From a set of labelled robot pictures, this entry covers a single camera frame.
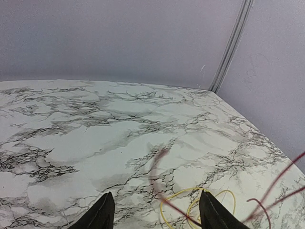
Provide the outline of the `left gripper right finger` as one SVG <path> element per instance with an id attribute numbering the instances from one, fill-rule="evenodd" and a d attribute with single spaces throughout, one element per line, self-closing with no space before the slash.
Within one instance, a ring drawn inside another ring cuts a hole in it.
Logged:
<path id="1" fill-rule="evenodd" d="M 210 192 L 202 191 L 199 210 L 202 229 L 249 229 L 237 220 Z"/>

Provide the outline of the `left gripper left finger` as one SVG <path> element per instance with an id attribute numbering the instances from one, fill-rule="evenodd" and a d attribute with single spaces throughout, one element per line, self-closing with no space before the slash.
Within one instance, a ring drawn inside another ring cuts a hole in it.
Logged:
<path id="1" fill-rule="evenodd" d="M 114 213 L 112 193 L 105 193 L 68 229 L 113 229 Z"/>

